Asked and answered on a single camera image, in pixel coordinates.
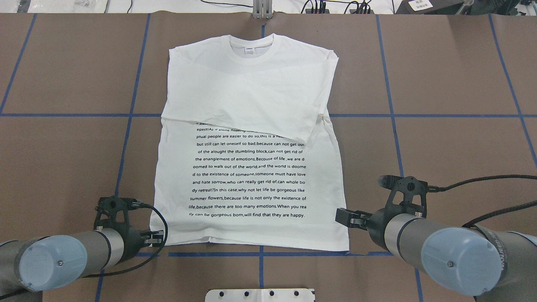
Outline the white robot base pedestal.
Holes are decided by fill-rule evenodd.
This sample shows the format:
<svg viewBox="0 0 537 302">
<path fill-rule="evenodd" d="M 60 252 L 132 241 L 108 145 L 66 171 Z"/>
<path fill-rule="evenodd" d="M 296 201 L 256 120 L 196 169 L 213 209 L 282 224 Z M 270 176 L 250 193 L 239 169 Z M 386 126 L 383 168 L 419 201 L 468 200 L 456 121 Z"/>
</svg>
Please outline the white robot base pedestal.
<svg viewBox="0 0 537 302">
<path fill-rule="evenodd" d="M 210 290 L 206 302 L 315 302 L 315 290 L 307 288 Z"/>
</svg>

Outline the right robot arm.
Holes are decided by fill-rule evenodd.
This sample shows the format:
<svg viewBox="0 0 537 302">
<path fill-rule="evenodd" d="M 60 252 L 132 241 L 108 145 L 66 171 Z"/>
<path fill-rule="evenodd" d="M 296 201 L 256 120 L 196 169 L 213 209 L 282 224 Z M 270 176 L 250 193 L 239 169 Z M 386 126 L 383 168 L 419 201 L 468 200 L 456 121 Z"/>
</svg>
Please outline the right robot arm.
<svg viewBox="0 0 537 302">
<path fill-rule="evenodd" d="M 379 228 L 380 246 L 436 283 L 477 302 L 535 302 L 536 237 L 451 227 L 401 213 Z"/>
</svg>

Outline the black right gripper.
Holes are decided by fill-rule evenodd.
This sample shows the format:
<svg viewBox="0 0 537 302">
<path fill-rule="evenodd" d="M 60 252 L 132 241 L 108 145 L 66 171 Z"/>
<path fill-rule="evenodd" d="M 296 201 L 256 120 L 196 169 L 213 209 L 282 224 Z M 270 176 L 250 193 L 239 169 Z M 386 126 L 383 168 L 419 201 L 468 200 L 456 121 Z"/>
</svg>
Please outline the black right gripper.
<svg viewBox="0 0 537 302">
<path fill-rule="evenodd" d="M 387 249 L 384 233 L 388 223 L 395 216 L 397 216 L 397 210 L 389 208 L 382 208 L 374 214 L 338 208 L 335 219 L 348 228 L 367 229 L 370 239 L 379 247 Z"/>
</svg>

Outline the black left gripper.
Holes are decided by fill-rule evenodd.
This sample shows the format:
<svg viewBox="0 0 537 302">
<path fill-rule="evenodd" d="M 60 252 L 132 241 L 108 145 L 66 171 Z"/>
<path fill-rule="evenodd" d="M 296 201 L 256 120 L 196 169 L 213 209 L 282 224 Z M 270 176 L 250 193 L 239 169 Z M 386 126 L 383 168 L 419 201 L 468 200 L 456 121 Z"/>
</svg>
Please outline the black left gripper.
<svg viewBox="0 0 537 302">
<path fill-rule="evenodd" d="M 122 258 L 133 258 L 140 249 L 147 246 L 163 246 L 164 230 L 138 231 L 133 227 L 122 230 L 123 255 Z"/>
</svg>

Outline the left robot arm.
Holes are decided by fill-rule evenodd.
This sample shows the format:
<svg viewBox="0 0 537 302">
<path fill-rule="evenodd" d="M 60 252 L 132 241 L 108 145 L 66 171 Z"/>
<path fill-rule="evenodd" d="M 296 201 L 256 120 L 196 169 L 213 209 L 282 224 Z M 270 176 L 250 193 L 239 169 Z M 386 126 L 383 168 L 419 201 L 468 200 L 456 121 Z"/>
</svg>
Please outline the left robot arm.
<svg viewBox="0 0 537 302">
<path fill-rule="evenodd" d="M 130 260 L 140 249 L 165 244 L 165 231 L 97 226 L 72 235 L 10 240 L 1 243 L 1 298 L 42 292 L 73 283 Z"/>
</svg>

